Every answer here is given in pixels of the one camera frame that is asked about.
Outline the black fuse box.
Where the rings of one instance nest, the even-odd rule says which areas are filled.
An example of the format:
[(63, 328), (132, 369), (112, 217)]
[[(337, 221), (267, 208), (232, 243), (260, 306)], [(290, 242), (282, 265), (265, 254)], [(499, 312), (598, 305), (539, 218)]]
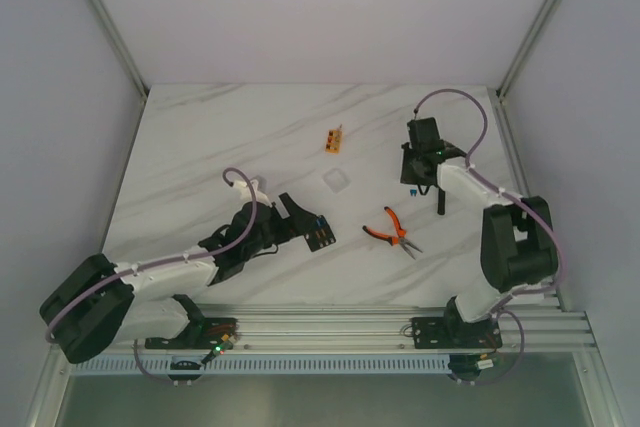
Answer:
[(310, 229), (303, 235), (304, 240), (311, 252), (317, 252), (336, 243), (336, 238), (327, 220), (325, 226), (318, 227), (316, 225), (316, 218), (311, 223)]

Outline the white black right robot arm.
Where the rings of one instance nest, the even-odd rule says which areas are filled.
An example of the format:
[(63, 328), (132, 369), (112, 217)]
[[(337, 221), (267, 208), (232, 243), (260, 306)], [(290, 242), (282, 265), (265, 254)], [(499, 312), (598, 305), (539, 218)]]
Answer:
[(422, 195), (435, 188), (440, 215), (453, 196), (481, 220), (479, 274), (447, 302), (440, 318), (419, 322), (414, 338), (445, 348), (479, 348), (486, 337), (499, 338), (498, 308), (558, 272), (549, 206), (539, 196), (523, 197), (481, 179), (467, 154), (441, 138), (433, 117), (411, 120), (407, 130), (401, 181)]

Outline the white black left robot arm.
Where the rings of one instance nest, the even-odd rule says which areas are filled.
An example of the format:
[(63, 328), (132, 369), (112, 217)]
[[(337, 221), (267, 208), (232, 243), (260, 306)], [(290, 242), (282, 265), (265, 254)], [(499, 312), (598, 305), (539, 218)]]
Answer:
[(214, 326), (197, 297), (292, 239), (303, 237), (309, 248), (318, 246), (316, 234), (325, 218), (288, 194), (280, 201), (285, 216), (269, 201), (248, 201), (229, 223), (169, 260), (130, 264), (114, 263), (102, 253), (89, 256), (40, 307), (50, 339), (71, 364), (135, 340), (149, 348), (217, 352), (218, 342), (233, 329)]

